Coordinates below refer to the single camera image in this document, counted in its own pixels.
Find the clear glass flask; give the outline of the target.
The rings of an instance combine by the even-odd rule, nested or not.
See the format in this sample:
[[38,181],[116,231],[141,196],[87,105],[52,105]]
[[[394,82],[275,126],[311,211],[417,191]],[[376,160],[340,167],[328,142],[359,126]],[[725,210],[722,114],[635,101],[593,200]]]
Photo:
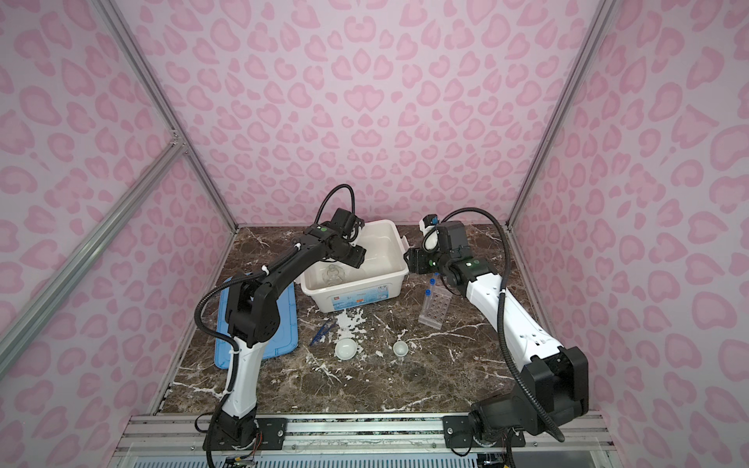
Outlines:
[[322,273],[326,287],[337,286],[345,282],[345,271],[336,264],[330,264]]

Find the clear test tube rack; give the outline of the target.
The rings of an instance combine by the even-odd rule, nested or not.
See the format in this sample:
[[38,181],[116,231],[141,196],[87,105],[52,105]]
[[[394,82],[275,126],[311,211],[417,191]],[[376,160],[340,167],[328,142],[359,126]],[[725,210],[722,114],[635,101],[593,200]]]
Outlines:
[[424,294],[421,313],[419,313],[419,323],[432,329],[440,330],[446,320],[453,295],[447,289],[440,286],[430,290],[432,291],[430,300],[426,300]]

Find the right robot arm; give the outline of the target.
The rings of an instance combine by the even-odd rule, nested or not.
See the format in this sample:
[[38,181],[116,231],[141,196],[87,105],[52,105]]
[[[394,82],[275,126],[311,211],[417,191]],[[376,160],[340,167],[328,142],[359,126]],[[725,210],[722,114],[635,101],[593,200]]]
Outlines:
[[472,405],[460,429],[447,427],[450,449],[513,445],[523,435],[564,442],[563,425],[589,411],[588,360],[552,337],[509,291],[508,270],[477,257],[461,222],[429,214],[419,223],[422,244],[404,255],[413,273],[435,274],[493,326],[513,389]]

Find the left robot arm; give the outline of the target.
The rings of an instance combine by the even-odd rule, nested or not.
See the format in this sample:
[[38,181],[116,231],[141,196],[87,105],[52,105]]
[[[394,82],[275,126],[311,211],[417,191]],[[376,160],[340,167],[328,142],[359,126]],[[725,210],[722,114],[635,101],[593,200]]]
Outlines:
[[[281,257],[256,272],[237,275],[214,287],[198,302],[194,322],[202,333],[230,346],[231,362],[222,399],[211,415],[203,449],[214,465],[214,450],[255,448],[259,445],[256,423],[259,371],[267,343],[280,327],[277,305],[281,294],[309,267],[320,261],[337,261],[359,268],[366,249],[355,244],[365,222],[345,209],[327,222],[310,225]],[[221,333],[207,327],[202,315],[208,302],[228,292]]]

